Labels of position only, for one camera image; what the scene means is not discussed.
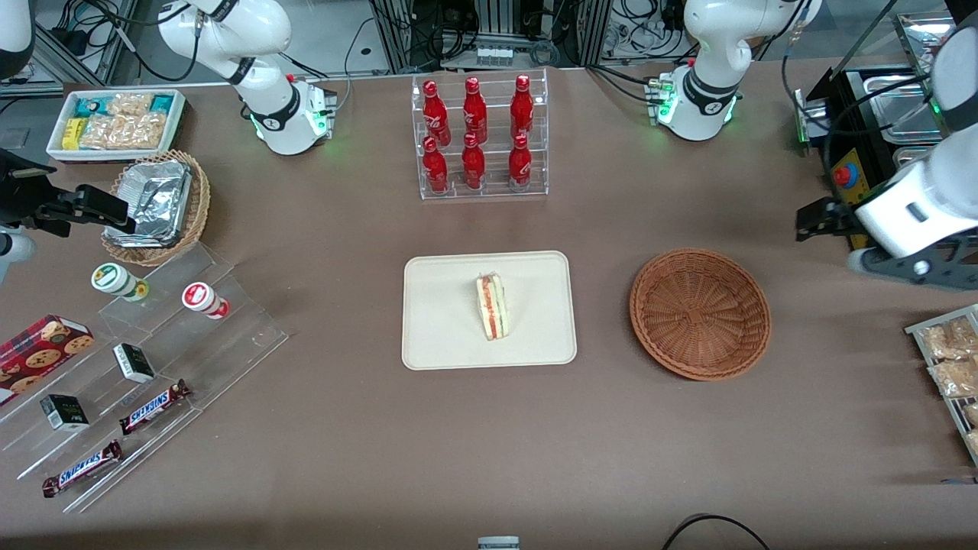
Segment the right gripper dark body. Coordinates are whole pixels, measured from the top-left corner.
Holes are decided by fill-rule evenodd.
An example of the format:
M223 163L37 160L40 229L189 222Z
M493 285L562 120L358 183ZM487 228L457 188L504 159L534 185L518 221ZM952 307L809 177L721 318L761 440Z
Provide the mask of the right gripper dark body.
M37 246L28 236L28 229L63 239L70 236L69 222L39 217L43 206L62 205L62 195L66 191L56 188L50 181L50 175L57 171L49 164L1 150L1 281L6 279L12 264L22 264L36 253Z

